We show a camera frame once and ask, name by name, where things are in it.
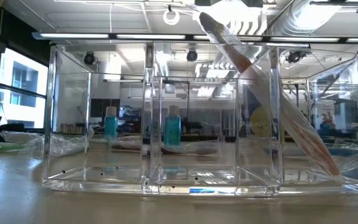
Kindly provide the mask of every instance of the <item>window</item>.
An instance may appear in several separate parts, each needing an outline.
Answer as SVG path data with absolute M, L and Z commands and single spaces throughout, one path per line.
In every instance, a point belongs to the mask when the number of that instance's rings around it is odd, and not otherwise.
M 48 68 L 13 50 L 1 54 L 0 124 L 43 128 Z
M 23 124 L 25 128 L 34 128 L 34 121 L 8 120 L 8 124 Z
M 13 50 L 1 55 L 0 83 L 46 95 L 48 68 Z
M 23 123 L 25 128 L 44 127 L 45 98 L 3 89 L 0 89 L 0 96 L 0 124 Z

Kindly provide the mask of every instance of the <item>desk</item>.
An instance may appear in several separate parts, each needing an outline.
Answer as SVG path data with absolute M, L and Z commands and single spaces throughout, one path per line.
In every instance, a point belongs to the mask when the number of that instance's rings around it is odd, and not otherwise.
M 358 195 L 290 198 L 141 197 L 57 192 L 42 161 L 0 154 L 0 223 L 357 223 Z

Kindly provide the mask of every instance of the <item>clear acrylic box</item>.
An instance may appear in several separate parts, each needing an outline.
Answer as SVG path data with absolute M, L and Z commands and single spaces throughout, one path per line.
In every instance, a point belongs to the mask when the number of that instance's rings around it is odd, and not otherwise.
M 52 47 L 44 185 L 62 190 L 140 193 L 147 171 L 143 145 L 144 54 L 126 75 L 122 45 Z M 143 44 L 125 45 L 143 49 Z M 98 63 L 84 63 L 92 52 Z M 106 107 L 116 107 L 117 138 L 104 135 Z
M 117 54 L 123 49 L 139 51 L 133 67 L 142 70 L 103 70 L 117 58 L 126 62 Z M 198 56 L 189 58 L 189 49 Z M 252 64 L 238 71 L 237 57 L 222 49 L 259 56 L 248 55 Z M 102 60 L 84 65 L 87 52 Z M 53 189 L 250 197 L 358 192 L 357 54 L 184 42 L 59 45 L 48 96 L 44 185 Z M 99 117 L 106 103 L 119 114 L 137 111 L 136 130 L 123 128 L 132 116 L 120 115 L 119 137 L 105 140 Z M 170 106 L 180 117 L 179 145 L 165 144 L 172 138 L 165 137 Z M 310 154 L 316 149 L 322 150 Z

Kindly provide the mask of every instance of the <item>plastic bottle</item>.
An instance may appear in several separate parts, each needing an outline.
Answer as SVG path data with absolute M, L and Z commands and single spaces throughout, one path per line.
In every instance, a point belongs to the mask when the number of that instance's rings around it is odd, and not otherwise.
M 180 146 L 181 119 L 179 107 L 169 106 L 168 116 L 165 118 L 164 144 L 169 146 Z
M 108 106 L 106 108 L 106 117 L 104 118 L 104 138 L 117 138 L 117 108 L 115 106 Z

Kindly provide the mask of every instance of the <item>paintbrush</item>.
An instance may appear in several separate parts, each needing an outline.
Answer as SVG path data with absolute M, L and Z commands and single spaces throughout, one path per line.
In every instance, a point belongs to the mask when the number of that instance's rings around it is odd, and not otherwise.
M 216 45 L 222 54 L 231 61 L 233 66 L 241 74 L 241 77 L 251 79 L 249 90 L 260 101 L 261 105 L 270 105 L 270 76 L 256 66 L 252 66 L 255 59 L 246 50 L 248 46 L 229 32 L 229 29 L 215 21 L 211 16 L 202 12 L 200 24 L 207 33 L 211 42 Z M 323 140 L 316 130 L 310 125 L 298 108 L 295 108 L 286 97 L 280 85 L 280 114 L 281 122 L 285 130 L 302 150 L 313 160 L 327 175 L 338 176 L 337 168 Z

